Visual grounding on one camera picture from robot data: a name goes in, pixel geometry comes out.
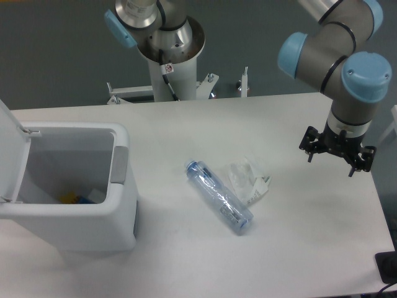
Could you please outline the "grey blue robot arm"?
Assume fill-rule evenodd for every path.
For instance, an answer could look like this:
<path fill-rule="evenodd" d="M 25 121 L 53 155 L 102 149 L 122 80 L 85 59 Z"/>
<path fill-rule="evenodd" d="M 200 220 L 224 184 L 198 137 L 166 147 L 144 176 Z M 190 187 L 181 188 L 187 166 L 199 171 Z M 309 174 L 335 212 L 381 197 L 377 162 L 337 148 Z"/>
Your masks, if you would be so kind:
<path fill-rule="evenodd" d="M 362 140 L 388 91 L 392 70 L 376 53 L 360 51 L 383 22 L 376 1 L 302 1 L 321 30 L 291 34 L 277 64 L 332 100 L 325 128 L 309 127 L 300 149 L 309 156 L 343 158 L 352 172 L 370 171 L 377 149 Z M 201 25 L 188 16 L 184 1 L 117 1 L 104 14 L 115 39 L 137 47 L 146 58 L 156 101 L 208 99 L 197 82 L 197 57 L 205 45 Z"/>

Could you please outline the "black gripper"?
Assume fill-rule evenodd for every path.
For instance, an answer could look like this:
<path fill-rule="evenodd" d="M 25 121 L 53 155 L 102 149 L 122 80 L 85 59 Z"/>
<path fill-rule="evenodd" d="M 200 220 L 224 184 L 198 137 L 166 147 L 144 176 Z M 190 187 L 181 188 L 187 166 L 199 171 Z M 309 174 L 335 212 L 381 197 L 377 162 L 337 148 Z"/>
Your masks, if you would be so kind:
<path fill-rule="evenodd" d="M 349 138 L 347 133 L 334 133 L 331 129 L 324 129 L 319 133 L 317 129 L 309 126 L 302 138 L 299 149 L 308 155 L 311 163 L 314 154 L 329 153 L 341 158 L 353 159 L 348 177 L 355 172 L 371 170 L 377 148 L 375 146 L 362 147 L 364 136 Z"/>

